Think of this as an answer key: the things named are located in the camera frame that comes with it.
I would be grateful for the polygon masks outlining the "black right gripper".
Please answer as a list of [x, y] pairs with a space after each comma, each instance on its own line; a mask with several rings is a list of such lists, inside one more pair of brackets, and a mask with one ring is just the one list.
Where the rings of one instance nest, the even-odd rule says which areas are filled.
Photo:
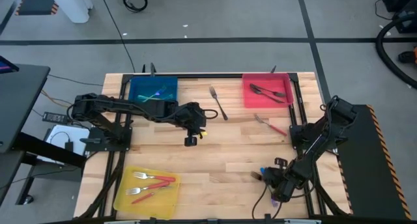
[[269, 170], [268, 167], [262, 168], [262, 179], [266, 185], [276, 187], [274, 198], [279, 202], [289, 202], [293, 196], [294, 190], [302, 189], [306, 183], [306, 177], [293, 163], [290, 163], [281, 176], [281, 182], [278, 184], [278, 170]]

